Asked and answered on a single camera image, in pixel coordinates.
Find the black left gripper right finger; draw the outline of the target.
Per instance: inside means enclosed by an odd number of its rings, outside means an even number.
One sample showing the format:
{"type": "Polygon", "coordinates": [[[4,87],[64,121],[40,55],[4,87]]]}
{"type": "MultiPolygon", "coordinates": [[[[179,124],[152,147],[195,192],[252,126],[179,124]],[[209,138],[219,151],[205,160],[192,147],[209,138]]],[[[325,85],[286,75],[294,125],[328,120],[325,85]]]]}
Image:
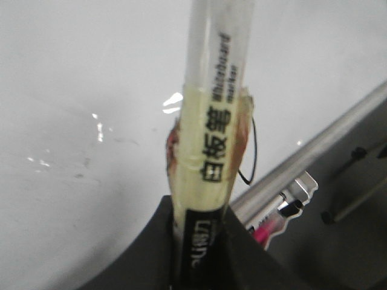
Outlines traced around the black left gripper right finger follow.
{"type": "Polygon", "coordinates": [[[216,242],[216,289],[294,289],[287,273],[226,210],[216,242]]]}

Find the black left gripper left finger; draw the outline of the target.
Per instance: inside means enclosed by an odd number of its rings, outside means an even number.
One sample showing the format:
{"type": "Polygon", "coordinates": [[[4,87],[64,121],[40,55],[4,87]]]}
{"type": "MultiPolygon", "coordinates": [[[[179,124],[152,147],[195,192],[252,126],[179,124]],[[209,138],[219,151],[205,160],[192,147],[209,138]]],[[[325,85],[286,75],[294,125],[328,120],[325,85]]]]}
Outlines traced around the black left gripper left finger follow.
{"type": "Polygon", "coordinates": [[[161,201],[141,233],[80,289],[171,289],[172,201],[161,201]]]}

